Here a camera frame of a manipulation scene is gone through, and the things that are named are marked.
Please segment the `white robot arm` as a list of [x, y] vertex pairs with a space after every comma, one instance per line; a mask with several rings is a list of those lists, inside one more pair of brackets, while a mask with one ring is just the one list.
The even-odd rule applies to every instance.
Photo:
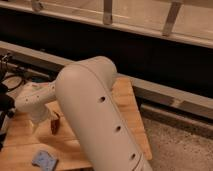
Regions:
[[72, 62], [52, 82], [25, 84], [15, 108], [38, 126], [57, 101], [94, 171], [153, 171], [112, 97], [116, 76], [104, 56]]

